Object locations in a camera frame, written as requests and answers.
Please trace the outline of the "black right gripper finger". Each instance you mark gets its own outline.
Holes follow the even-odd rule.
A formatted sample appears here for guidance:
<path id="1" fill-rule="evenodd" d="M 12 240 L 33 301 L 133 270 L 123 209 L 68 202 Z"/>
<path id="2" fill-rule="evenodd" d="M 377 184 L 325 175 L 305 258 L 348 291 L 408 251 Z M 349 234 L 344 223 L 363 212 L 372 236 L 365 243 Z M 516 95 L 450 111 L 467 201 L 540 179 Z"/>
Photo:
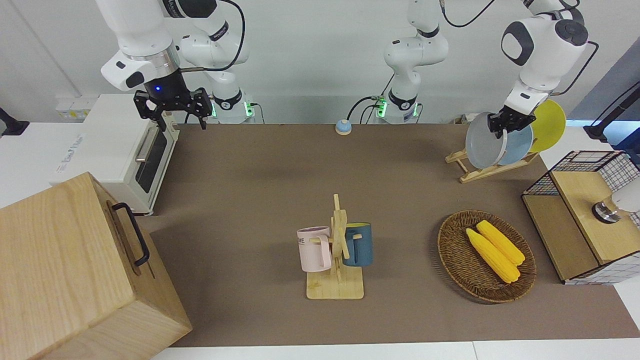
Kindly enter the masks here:
<path id="1" fill-rule="evenodd" d="M 149 101 L 155 105 L 154 109 L 149 107 Z M 162 102 L 157 103 L 147 92 L 135 92 L 134 104 L 142 119 L 153 121 L 161 132 L 165 132 L 167 130 L 167 124 L 163 119 L 163 112 L 166 110 L 165 104 Z"/>
<path id="2" fill-rule="evenodd" d="M 213 114 L 213 106 L 206 89 L 194 91 L 194 116 L 198 119 L 202 130 L 207 129 L 207 118 Z"/>

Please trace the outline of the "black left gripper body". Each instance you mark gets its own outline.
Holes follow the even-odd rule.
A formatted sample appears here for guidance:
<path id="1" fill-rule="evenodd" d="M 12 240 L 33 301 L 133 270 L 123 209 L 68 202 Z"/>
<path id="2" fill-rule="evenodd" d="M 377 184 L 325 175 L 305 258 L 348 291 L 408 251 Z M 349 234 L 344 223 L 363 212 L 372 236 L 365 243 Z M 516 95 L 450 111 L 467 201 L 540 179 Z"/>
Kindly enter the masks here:
<path id="1" fill-rule="evenodd" d="M 493 114 L 493 116 L 503 116 L 506 120 L 506 123 L 509 120 L 531 120 L 532 122 L 536 120 L 536 116 L 533 112 L 530 112 L 530 114 L 524 114 L 522 112 L 518 112 L 515 109 L 512 109 L 507 105 L 504 105 L 502 109 L 496 114 Z"/>

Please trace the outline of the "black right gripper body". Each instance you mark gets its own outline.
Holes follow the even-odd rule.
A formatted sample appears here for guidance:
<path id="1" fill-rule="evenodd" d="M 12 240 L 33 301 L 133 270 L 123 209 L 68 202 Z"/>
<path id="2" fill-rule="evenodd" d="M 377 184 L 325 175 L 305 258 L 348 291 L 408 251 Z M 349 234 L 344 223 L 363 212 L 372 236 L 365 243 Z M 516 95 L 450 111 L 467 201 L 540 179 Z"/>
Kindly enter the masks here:
<path id="1" fill-rule="evenodd" d="M 182 107 L 175 105 L 178 102 L 190 111 L 199 109 L 193 104 L 191 91 L 187 88 L 185 78 L 180 70 L 164 77 L 149 80 L 144 83 L 144 88 L 150 96 L 151 104 L 155 105 L 153 100 L 156 100 L 160 103 L 167 103 L 170 110 L 183 110 Z"/>

